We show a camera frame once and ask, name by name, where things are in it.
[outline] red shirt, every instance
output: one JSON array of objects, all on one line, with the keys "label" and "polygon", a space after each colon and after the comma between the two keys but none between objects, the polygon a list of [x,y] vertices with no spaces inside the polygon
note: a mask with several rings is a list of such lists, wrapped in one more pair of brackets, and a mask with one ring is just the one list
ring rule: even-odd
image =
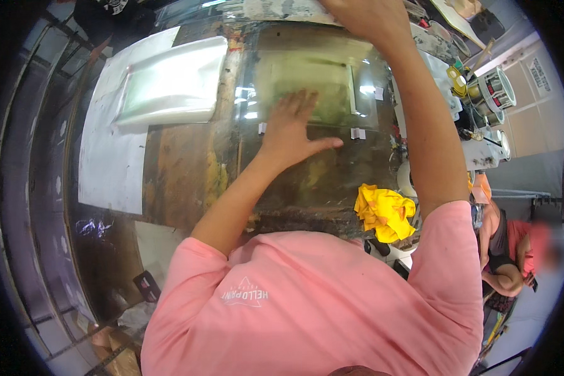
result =
[{"label": "red shirt", "polygon": [[526,277],[529,273],[536,274],[544,257],[544,253],[549,242],[549,228],[543,224],[531,224],[522,221],[508,221],[508,247],[509,256],[518,264],[516,251],[518,244],[528,234],[530,239],[530,251],[525,254],[525,266],[522,276]]}]

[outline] yellow cloth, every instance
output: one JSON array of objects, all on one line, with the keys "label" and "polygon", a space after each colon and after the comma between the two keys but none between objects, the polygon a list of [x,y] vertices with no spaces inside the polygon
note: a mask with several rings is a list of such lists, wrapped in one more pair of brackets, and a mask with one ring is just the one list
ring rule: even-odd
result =
[{"label": "yellow cloth", "polygon": [[362,184],[354,210],[365,230],[376,229],[376,239],[382,243],[403,240],[415,231],[407,222],[407,217],[415,215],[415,203],[397,192]]}]

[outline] helloprint logo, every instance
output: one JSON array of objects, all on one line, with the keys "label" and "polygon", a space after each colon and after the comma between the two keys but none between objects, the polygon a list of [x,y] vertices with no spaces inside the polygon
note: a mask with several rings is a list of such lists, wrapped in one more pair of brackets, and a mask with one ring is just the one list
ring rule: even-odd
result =
[{"label": "helloprint logo", "polygon": [[230,290],[224,292],[221,300],[225,305],[243,305],[249,307],[261,307],[261,302],[268,299],[268,292],[259,290],[259,286],[252,284],[244,277],[237,287],[230,286]]}]

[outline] paint-stained table surface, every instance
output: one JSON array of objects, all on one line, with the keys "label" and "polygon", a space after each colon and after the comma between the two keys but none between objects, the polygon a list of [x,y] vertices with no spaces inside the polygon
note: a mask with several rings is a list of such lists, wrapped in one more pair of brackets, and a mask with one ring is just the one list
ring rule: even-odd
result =
[{"label": "paint-stained table surface", "polygon": [[[263,31],[285,24],[305,28],[300,33],[345,33],[351,37],[333,26],[306,23],[225,23],[205,19],[181,26],[174,45],[223,35],[228,39],[228,54],[217,107],[209,123],[150,128],[144,161],[144,220],[189,235],[210,205],[252,160],[261,145],[259,122],[245,119],[246,103],[235,103],[236,88],[254,78],[251,67],[260,58],[258,54],[256,58],[256,50],[263,48],[259,45]],[[420,49],[444,61],[457,56],[454,46],[425,32],[416,31],[414,40]],[[382,84],[384,99],[376,101],[377,126],[368,130],[366,139],[351,139],[349,126],[310,123],[309,138],[335,136],[345,145],[282,173],[257,203],[247,232],[253,235],[316,230],[344,238],[372,236],[363,233],[353,212],[357,188],[366,183],[396,190],[396,171],[405,151],[395,125],[390,71],[386,74],[388,77],[382,80],[386,82]]]}]

